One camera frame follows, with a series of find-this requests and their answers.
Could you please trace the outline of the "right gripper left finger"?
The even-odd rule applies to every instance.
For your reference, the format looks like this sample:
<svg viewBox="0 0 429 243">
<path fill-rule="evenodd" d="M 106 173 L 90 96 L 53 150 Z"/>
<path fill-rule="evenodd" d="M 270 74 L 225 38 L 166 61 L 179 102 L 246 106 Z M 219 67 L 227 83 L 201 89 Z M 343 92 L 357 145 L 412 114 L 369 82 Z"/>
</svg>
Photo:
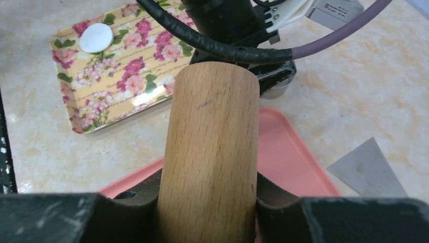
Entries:
<svg viewBox="0 0 429 243">
<path fill-rule="evenodd" d="M 100 193 L 1 196 L 1 242 L 153 242 L 161 171 Z"/>
</svg>

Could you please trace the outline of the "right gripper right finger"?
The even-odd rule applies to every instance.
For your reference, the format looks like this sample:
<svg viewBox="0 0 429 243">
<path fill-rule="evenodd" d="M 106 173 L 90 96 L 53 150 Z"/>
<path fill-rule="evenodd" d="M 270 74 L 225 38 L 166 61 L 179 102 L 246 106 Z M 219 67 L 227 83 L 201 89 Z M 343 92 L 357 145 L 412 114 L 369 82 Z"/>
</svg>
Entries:
<svg viewBox="0 0 429 243">
<path fill-rule="evenodd" d="M 258 174 L 256 242 L 428 242 L 412 198 L 298 197 Z"/>
</svg>

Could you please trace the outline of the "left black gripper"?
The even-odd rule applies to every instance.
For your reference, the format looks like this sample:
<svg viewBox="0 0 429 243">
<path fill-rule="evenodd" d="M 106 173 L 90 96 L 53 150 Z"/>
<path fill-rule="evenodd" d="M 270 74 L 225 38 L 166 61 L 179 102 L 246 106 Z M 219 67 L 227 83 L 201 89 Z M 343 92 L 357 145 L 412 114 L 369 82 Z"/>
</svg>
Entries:
<svg viewBox="0 0 429 243">
<path fill-rule="evenodd" d="M 247 0 L 182 1 L 182 4 L 198 31 L 216 41 L 253 48 L 265 41 L 280 42 L 277 31 L 266 32 L 268 7 L 254 7 Z M 262 96 L 281 96 L 296 74 L 294 61 L 269 65 L 241 63 L 240 66 L 257 76 Z"/>
</svg>

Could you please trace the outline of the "pink silicone mat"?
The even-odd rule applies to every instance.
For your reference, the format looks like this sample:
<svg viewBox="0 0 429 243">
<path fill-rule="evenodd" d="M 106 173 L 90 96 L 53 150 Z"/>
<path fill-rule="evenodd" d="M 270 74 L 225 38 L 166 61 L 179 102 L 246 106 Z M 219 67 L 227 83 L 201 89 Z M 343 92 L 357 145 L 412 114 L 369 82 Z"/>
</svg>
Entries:
<svg viewBox="0 0 429 243">
<path fill-rule="evenodd" d="M 297 196 L 340 196 L 288 119 L 278 110 L 259 109 L 258 171 Z"/>
</svg>

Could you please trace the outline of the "wooden rolling pin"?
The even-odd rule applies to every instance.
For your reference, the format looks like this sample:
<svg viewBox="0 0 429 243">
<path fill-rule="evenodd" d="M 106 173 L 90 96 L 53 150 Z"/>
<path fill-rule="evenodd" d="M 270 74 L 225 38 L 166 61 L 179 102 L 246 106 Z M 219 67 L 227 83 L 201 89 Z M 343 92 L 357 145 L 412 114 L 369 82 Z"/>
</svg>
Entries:
<svg viewBox="0 0 429 243">
<path fill-rule="evenodd" d="M 202 62 L 175 78 L 156 242 L 253 242 L 259 82 L 246 68 Z"/>
</svg>

